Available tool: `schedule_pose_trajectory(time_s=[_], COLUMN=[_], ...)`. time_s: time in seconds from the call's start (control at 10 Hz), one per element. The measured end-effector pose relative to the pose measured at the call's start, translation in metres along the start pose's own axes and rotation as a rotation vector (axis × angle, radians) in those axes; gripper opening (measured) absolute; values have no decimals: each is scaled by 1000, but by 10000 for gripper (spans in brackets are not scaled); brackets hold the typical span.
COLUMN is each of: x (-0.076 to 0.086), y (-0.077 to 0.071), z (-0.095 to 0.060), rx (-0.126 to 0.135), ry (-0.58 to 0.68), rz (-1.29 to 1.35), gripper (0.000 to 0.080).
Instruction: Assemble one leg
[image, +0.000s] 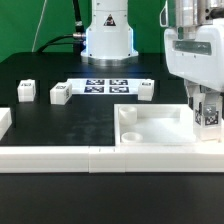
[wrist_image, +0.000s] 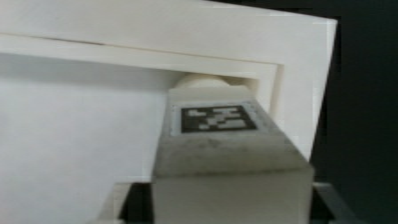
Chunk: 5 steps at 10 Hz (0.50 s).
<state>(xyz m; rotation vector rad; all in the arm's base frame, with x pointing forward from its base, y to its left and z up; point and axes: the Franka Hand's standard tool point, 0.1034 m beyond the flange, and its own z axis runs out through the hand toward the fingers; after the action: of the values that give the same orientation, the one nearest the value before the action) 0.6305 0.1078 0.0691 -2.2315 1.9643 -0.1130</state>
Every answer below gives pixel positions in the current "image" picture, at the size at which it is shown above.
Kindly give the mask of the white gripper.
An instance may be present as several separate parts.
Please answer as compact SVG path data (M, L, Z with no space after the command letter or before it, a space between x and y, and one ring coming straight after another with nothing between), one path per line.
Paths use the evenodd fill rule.
M206 86L203 114L215 115L220 92L224 92L224 25L201 26L195 40L178 40L177 37L174 29L165 30L168 70L186 79L184 86L192 110L196 108L199 85Z

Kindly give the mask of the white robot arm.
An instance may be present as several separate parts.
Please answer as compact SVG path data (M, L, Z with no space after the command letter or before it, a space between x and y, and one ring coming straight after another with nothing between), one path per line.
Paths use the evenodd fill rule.
M115 66L138 56L127 7L128 0L92 0L84 61ZM165 0L160 26L169 72L185 80L194 109L215 115L223 108L224 0Z

